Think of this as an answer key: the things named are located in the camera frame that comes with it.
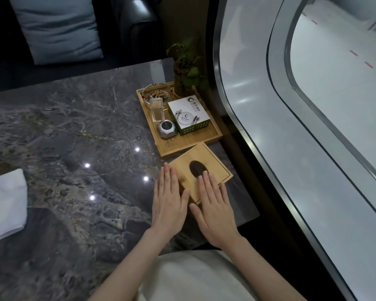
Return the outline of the person's right hand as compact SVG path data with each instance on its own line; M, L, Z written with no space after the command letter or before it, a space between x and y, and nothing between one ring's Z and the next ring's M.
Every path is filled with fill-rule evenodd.
M208 200L208 171L204 171L198 177L200 193L200 209L204 215L207 226L199 226L201 233L216 248L228 250L236 245L242 236L238 232L234 212L231 204L230 209L225 210L221 195L221 183L218 184L218 202Z

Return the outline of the person's left forearm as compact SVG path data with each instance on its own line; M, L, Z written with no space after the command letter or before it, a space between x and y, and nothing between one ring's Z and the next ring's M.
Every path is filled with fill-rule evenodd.
M88 301L132 301L145 274L174 235L170 230L149 228Z

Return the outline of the person's right forearm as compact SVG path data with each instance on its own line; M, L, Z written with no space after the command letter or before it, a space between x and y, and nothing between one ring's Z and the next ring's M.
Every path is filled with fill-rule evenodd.
M307 301L243 236L209 242L231 259L261 301Z

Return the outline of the wooden tissue box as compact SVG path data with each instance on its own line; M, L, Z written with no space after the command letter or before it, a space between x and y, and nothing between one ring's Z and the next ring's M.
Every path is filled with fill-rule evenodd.
M174 168L180 183L180 192L190 190L190 202L200 205L198 177L204 171L212 173L217 184L229 181L233 174L205 144L199 143L169 163Z

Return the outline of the wooden tray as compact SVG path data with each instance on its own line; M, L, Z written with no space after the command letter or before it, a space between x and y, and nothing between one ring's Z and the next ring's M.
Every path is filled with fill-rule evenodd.
M155 145L158 148L158 151L160 153L161 157L170 157L172 155L175 155L177 153L185 152L189 150L191 147L197 145L200 142L205 142L206 144L214 143L218 140L220 140L223 137L223 133L221 132L221 129L217 125L216 121L214 120L211 112L208 110L207 106L205 105L203 99L201 98L200 94L198 93L196 87L193 87L193 91L196 95L196 97L200 100L202 105L205 106L205 110L207 111L209 117L210 117L210 124L208 127L205 127L203 129L194 131L192 133L186 134L181 136L178 132L178 134L172 138L169 138L167 140L161 139L159 136L159 133L157 131L157 124L152 122L151 118L151 111L150 109L147 109L144 105L144 102L142 101L142 98L140 97L139 90L137 89L137 97L140 101L141 107L144 111L144 115L146 117L146 121L149 124L150 131L152 133L152 136L155 141Z

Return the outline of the silver faceted call button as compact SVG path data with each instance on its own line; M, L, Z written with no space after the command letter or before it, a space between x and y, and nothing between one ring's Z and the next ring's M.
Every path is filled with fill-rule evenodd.
M176 124L171 120L163 120L157 126L157 131L161 139L167 140L178 134Z

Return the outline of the person's white garment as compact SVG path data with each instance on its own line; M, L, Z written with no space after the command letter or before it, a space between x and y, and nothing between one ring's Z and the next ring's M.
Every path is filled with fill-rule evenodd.
M134 301L258 301L249 284L220 250L159 256Z

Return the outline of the clear glass toothpick holder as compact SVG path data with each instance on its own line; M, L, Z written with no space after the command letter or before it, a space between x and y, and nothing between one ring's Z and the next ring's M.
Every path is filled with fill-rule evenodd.
M150 111L153 123L159 124L165 120L164 102L162 97L150 98Z

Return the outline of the white and green box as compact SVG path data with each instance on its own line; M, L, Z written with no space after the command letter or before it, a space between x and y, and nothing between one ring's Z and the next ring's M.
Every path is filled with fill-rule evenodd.
M181 136L208 127L211 121L195 95L169 102L168 111Z

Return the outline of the glass ashtray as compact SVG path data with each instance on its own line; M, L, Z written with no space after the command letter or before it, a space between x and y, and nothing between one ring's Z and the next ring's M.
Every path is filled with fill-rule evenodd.
M139 90L139 93L147 109L150 109L150 97L159 93L158 97L163 99L164 110L167 110L169 102L175 99L174 82L149 84L144 89Z

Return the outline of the clear glass vase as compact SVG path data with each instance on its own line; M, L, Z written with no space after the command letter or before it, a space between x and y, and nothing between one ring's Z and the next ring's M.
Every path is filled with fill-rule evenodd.
M194 94L192 85L185 85L190 68L182 67L179 60L174 62L174 93L180 97L188 97Z

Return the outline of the green leafy plant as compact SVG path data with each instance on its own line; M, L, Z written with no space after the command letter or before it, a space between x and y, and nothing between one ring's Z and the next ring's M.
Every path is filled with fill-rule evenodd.
M184 81L185 85L192 85L197 89L207 90L209 87L208 78L200 68L202 56L196 55L191 48L194 37L187 37L179 43L172 44L167 50L166 55L173 58L174 62L179 60L182 67L189 67L188 79Z

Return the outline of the white folded towel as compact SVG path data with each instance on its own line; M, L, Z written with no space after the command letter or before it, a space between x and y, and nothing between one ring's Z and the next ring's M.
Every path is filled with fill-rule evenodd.
M0 239L24 229L28 187L22 169L0 175Z

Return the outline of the black leather sofa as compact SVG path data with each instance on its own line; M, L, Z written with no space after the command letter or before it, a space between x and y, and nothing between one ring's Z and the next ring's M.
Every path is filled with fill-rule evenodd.
M35 65L9 0L0 0L0 91L166 58L162 0L92 0L103 58Z

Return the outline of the light blue cushion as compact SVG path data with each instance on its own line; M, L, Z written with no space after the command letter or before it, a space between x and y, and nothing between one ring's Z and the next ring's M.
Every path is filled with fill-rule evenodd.
M9 0L35 65L103 58L92 0Z

